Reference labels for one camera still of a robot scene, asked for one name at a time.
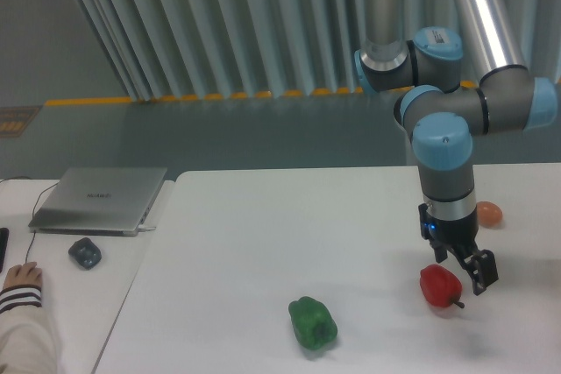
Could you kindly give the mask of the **person's hand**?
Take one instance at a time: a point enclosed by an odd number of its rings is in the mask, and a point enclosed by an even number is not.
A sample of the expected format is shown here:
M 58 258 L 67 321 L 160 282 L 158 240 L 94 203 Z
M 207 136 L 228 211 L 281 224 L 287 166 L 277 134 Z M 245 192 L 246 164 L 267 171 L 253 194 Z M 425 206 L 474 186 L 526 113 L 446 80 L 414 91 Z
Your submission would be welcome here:
M 3 289 L 19 287 L 43 287 L 43 272 L 36 262 L 28 262 L 23 265 L 12 266 L 4 279 Z

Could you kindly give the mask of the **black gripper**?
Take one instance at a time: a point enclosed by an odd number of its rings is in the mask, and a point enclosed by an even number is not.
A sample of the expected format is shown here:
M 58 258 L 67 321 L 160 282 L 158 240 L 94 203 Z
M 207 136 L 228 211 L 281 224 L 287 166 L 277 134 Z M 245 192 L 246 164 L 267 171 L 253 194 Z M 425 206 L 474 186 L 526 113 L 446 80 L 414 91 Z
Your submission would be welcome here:
M 442 263 L 448 252 L 452 253 L 472 280 L 473 293 L 481 295 L 499 280 L 499 274 L 494 253 L 478 251 L 475 241 L 479 230 L 477 211 L 459 220 L 446 221 L 430 215 L 428 209 L 425 203 L 418 207 L 420 231 L 433 248 L 435 261 Z

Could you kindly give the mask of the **white striped sleeve forearm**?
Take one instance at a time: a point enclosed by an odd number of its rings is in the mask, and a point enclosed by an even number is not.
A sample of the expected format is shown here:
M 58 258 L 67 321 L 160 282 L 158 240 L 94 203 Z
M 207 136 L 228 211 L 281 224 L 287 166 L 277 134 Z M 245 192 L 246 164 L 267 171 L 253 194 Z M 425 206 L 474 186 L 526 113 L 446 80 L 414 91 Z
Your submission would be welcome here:
M 22 285 L 1 292 L 1 372 L 56 373 L 55 340 L 41 288 Z

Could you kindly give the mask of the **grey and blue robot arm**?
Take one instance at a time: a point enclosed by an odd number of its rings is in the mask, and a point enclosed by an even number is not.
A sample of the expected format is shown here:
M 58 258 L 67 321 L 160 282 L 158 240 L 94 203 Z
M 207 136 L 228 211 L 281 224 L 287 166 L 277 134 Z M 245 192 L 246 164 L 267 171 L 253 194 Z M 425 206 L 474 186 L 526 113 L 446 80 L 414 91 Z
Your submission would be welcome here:
M 419 172 L 422 237 L 437 262 L 455 257 L 481 294 L 498 272 L 494 254 L 476 244 L 473 140 L 550 125 L 559 97 L 550 80 L 529 73 L 503 0 L 454 1 L 461 32 L 431 26 L 407 40 L 403 0 L 365 0 L 366 37 L 354 59 L 365 92 L 404 89 L 394 119 Z

